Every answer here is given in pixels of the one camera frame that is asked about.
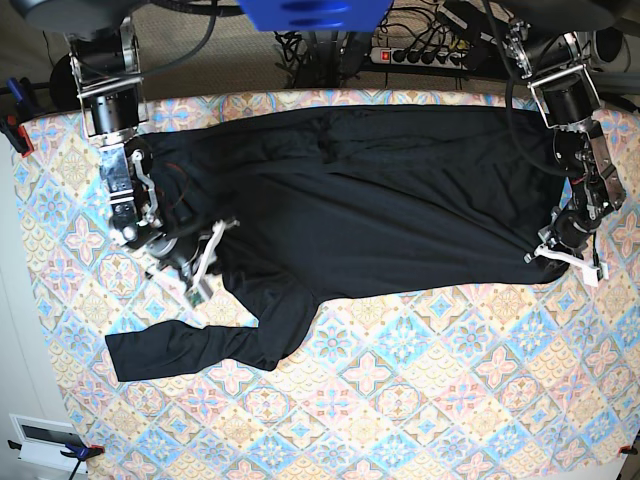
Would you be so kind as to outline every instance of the tile-patterned fabric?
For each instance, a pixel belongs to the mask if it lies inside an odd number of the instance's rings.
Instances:
[[[503,105],[498,97],[310,91],[167,100],[146,131],[325,105]],[[520,104],[525,108],[532,105]],[[91,476],[138,479],[507,480],[613,460],[640,428],[640,120],[603,111],[629,193],[599,235],[611,279],[465,285],[323,305],[270,373],[224,361],[197,375],[117,382],[103,336],[170,318],[255,319],[212,279],[195,312],[145,281],[150,259],[110,244],[98,154],[79,115],[27,125],[14,156],[23,240],[60,393]]]

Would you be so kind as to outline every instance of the power strip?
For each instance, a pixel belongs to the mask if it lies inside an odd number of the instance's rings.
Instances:
[[[412,67],[437,67],[451,70],[467,70],[462,65],[462,54],[454,52],[449,55],[447,49],[436,52],[425,52],[420,54],[420,50],[407,51],[404,48],[384,48],[373,47],[370,58],[372,63],[380,65],[408,65]]]

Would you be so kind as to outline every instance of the blue object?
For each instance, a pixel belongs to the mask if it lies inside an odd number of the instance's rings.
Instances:
[[[392,0],[238,0],[257,30],[373,32]]]

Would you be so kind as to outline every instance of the white wall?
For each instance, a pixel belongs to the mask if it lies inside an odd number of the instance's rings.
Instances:
[[[22,247],[10,146],[0,135],[0,480],[66,479],[17,459],[9,413],[69,423],[55,383]]]

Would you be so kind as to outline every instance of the shirt sleeve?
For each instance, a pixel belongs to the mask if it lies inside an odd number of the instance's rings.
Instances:
[[[281,359],[300,346],[319,306],[306,287],[287,277],[280,274],[252,281],[241,275],[225,278],[225,286],[259,319],[255,328],[195,328],[170,320],[140,332],[107,335],[118,380],[196,373],[225,358],[274,370]]]

